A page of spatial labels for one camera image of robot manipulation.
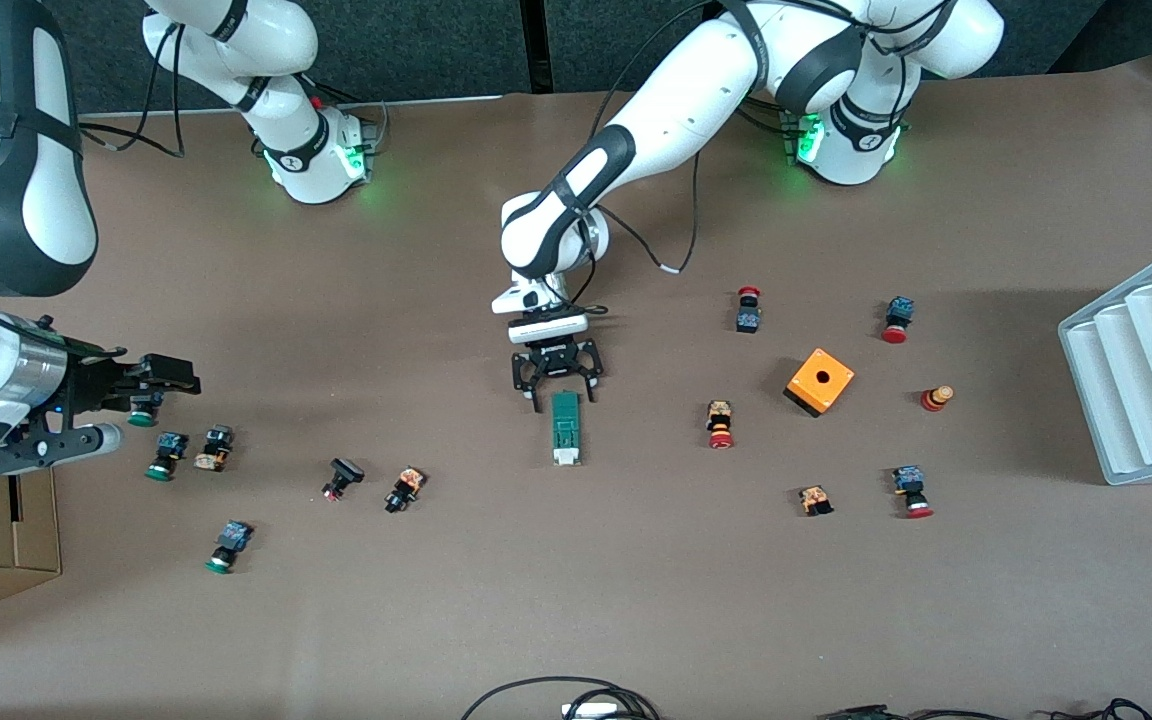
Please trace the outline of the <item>black square push button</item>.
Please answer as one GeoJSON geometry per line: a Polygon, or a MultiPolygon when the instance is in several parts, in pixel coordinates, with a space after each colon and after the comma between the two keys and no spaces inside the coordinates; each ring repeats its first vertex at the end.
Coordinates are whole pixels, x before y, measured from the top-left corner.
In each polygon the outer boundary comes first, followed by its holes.
{"type": "Polygon", "coordinates": [[[344,495],[347,488],[353,484],[358,484],[365,478],[365,471],[358,468],[351,460],[334,457],[329,461],[332,479],[321,488],[323,497],[329,502],[339,501],[344,495]]]}

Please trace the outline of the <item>black vertical divider strip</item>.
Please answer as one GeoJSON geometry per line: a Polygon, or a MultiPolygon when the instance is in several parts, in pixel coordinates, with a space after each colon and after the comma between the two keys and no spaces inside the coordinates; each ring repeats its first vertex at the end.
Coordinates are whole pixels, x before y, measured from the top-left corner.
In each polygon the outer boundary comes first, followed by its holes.
{"type": "Polygon", "coordinates": [[[556,85],[550,65],[547,0],[518,0],[518,12],[524,36],[530,92],[553,94],[556,85]]]}

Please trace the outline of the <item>orange button enclosure box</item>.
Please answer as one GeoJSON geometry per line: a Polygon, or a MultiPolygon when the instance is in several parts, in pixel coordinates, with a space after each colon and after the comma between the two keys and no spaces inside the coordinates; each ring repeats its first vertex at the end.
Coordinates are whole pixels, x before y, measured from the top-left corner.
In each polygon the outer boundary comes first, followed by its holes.
{"type": "Polygon", "coordinates": [[[783,387],[783,396],[813,418],[838,404],[855,377],[854,370],[823,348],[814,348],[783,387]]]}

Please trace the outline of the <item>black orange contact block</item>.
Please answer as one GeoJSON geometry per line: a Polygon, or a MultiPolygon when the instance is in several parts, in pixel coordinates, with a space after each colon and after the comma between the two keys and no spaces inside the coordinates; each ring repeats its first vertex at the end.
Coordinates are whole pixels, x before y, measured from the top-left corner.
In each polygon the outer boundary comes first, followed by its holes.
{"type": "Polygon", "coordinates": [[[236,438],[236,433],[228,425],[212,425],[205,434],[204,448],[202,448],[200,454],[195,456],[194,467],[205,471],[215,471],[215,473],[227,469],[234,438],[236,438]]]}

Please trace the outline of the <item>black push button orange block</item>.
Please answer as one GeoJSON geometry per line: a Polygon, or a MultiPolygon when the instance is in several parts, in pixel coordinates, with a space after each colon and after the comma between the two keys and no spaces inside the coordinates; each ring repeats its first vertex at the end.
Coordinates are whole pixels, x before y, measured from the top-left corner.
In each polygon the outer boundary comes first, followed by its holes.
{"type": "Polygon", "coordinates": [[[417,468],[407,467],[397,475],[387,500],[385,500],[385,511],[404,511],[408,506],[419,498],[420,488],[429,482],[429,477],[417,468]]]}

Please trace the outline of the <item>red push button blue block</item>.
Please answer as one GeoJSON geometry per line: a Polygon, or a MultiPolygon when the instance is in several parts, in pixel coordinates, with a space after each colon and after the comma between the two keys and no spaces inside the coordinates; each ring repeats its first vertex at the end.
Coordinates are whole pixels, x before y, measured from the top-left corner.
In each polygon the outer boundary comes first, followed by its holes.
{"type": "Polygon", "coordinates": [[[884,314],[884,329],[879,338],[890,344],[904,343],[908,340],[908,328],[914,323],[914,300],[904,296],[893,297],[884,314]]]}
{"type": "Polygon", "coordinates": [[[924,473],[919,467],[905,465],[892,470],[893,487],[905,502],[905,516],[910,520],[929,518],[934,514],[925,497],[924,473]]]}

